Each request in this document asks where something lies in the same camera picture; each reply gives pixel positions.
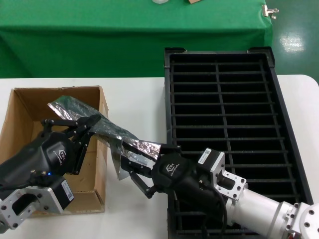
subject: open cardboard box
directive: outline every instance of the open cardboard box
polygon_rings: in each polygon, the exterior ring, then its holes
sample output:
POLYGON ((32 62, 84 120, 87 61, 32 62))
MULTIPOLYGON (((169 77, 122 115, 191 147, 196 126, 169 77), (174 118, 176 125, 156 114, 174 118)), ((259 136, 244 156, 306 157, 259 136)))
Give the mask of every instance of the open cardboard box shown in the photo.
MULTIPOLYGON (((15 88, 12 90, 0 135, 0 163, 14 156, 43 130, 43 119, 59 119, 47 105, 60 96, 73 96, 107 117, 108 108, 99 86, 69 88, 15 88)), ((64 127, 54 126, 53 131, 64 127)), ((107 147, 92 137, 79 175, 64 175, 74 200, 65 214, 104 211, 107 147)))

